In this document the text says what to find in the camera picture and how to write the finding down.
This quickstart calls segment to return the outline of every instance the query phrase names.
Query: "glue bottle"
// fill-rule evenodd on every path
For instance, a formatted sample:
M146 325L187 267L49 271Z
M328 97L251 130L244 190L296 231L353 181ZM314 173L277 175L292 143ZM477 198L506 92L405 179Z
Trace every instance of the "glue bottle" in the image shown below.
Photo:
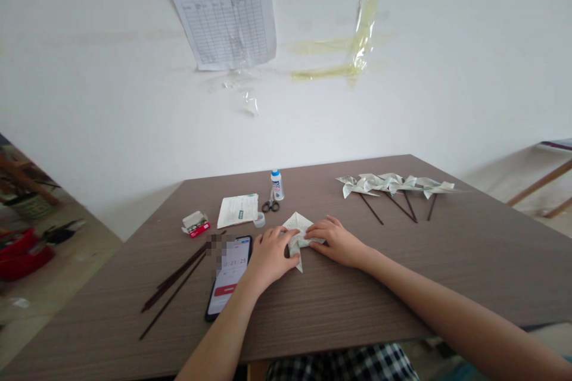
M272 170L272 188L274 189L274 199L282 201L284 199L284 188L282 187L282 175L280 170Z

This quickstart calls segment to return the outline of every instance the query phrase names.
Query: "yellow tape residue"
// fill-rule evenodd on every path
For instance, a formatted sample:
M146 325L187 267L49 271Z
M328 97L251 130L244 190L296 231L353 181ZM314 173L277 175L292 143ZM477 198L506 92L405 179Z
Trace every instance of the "yellow tape residue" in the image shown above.
M334 39L317 42L299 42L294 44L293 52L299 55L329 54L340 50L349 50L349 62L327 68L297 70L291 73L293 80L314 80L328 77L347 77L354 85L358 76L367 66L365 55L371 52L371 38L375 24L375 14L380 0L360 0L357 12L356 33L352 38Z

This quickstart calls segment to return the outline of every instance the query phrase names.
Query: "dark stick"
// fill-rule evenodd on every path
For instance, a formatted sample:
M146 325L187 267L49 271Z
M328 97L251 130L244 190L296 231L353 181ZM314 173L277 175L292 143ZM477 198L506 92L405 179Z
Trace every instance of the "dark stick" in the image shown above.
M157 315L155 316L155 318L153 319L153 321L149 324L149 326L147 326L147 328L145 329L145 332L143 332L143 334L139 337L139 340L141 341L143 338L145 338L145 335L151 330L151 328L153 327L153 325L157 322L157 320L159 319L159 317L161 317L161 314L163 314L163 312L167 309L167 307L169 306L169 304L171 303L171 301L175 298L175 296L177 295L177 293L179 293L179 290L183 287L183 285L186 283L186 281L189 279L189 277L191 276L191 274L193 272L195 272L195 269L197 269L197 267L200 265L201 261L204 259L204 257L206 256L206 253L203 253L203 255L201 256L201 258L198 260L197 264L192 268L192 270L186 275L185 279L181 282L181 284L179 285L179 287L177 287L177 290L175 290L175 292L171 295L171 297L169 298L169 300L167 302L165 302L165 304L163 305L163 308L161 308L161 310L157 313Z
M389 195L387 194L387 192L383 192L383 193L384 193L384 195L385 195L386 197L388 197L390 200L392 200L393 203L394 203L395 205L397 205L397 206L399 207L399 209L400 209L401 211L403 211L403 212L407 215L407 217L409 217L411 220L413 220L415 223L417 223L417 221L416 221L413 217L411 217L411 215L410 215L401 205L399 205L399 203L398 203L395 199L393 199L392 196L389 196Z
M225 233L226 233L226 229L217 235L224 235ZM177 269L174 273L172 273L163 283L159 284L157 286L157 289L161 289L168 281L171 280L171 277L175 277L175 279L178 279L181 275L183 275L183 273L189 268L189 266L192 265L193 261L196 260L196 258L193 259L195 254L193 256L191 256L189 259L187 259L187 261L185 263L183 263L179 267L179 269Z
M374 211L373 208L371 208L371 205L365 200L365 198L363 197L363 195L360 193L359 196L362 197L362 200L368 205L369 209L371 210L371 212L374 214L375 218L377 220L380 221L381 224L383 224L383 222L381 221L380 217L377 215L377 213Z
M145 303L145 305L143 305L141 312L144 313L149 308L151 308L153 305L155 305L155 303L159 299L161 299L161 296L163 296L165 294L165 292L168 291L171 288L171 286L174 285L177 282L177 280L185 273L185 271L188 269L188 267L191 266L193 264L193 262L195 260L197 260L197 258L202 253L205 253L206 248L207 248L207 244L205 243L201 246L201 248L193 256L191 256L191 258L188 260L188 262L185 263L185 265L183 265L181 268L179 268L177 271L175 271L167 280L165 280L162 283L161 288L157 289L157 291L153 294L153 296L151 298L149 298L149 300Z
M195 251L191 257L189 257L185 263L183 263L174 273L172 273L163 283L157 286L157 290L162 289L165 285L173 280L178 279L183 273L192 265L192 263L197 260L197 258L201 255L201 253L207 248L207 243L205 242L200 249Z
M409 209L411 210L411 214L413 215L413 220L417 221L417 216L415 215L415 212L413 211L413 207L411 207L411 203L409 202L409 197L407 196L407 191L404 190L403 194L405 195L405 201L407 201L407 205L409 206Z
M431 213L433 213L433 207L435 207L435 201L437 201L437 195L438 193L435 194L433 202L431 203L431 208L429 209L429 216L427 216L427 221L431 220Z

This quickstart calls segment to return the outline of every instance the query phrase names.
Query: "small box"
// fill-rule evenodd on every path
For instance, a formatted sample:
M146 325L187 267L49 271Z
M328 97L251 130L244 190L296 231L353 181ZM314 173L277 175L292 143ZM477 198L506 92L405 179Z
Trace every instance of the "small box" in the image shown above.
M181 227L181 229L184 233L189 234L191 238L195 238L197 235L210 229L209 218L200 211L195 211L190 216L185 217L183 225L184 227Z

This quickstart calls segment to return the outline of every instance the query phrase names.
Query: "plaid shorts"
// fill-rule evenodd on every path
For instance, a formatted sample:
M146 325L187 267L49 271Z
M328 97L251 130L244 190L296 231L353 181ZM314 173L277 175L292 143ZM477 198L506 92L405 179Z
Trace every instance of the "plaid shorts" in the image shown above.
M270 363L266 381L419 380L396 343L331 351Z

